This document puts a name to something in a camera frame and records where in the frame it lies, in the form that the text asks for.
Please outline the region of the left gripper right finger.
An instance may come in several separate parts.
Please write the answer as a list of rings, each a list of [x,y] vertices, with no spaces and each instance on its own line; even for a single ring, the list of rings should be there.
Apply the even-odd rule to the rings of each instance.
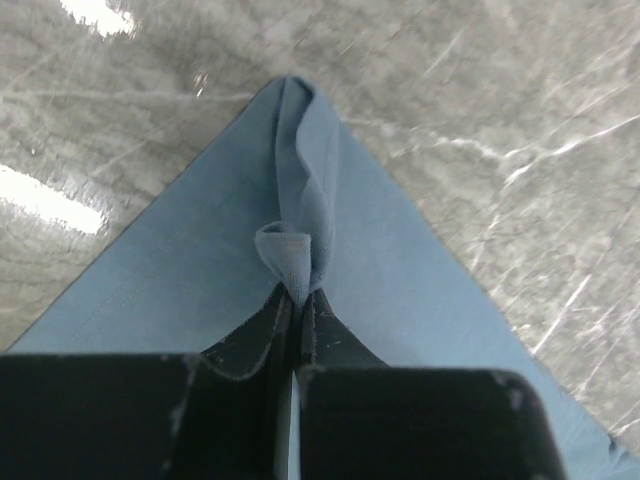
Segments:
[[[546,412],[504,370],[385,364],[322,291],[301,322],[299,461],[304,479],[562,479]]]

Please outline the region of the grey blue t shirt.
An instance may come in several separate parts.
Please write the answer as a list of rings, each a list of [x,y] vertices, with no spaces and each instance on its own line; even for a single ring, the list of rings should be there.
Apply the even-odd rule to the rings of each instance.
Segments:
[[[330,101],[298,77],[262,89],[14,350],[201,350],[278,284],[297,303],[323,291],[394,365],[519,373],[541,396],[570,478],[638,477],[638,459],[530,356]]]

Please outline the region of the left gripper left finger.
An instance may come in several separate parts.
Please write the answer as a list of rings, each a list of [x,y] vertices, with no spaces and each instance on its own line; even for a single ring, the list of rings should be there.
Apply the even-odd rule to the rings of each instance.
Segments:
[[[3,356],[2,477],[282,477],[291,316],[277,287],[200,353]]]

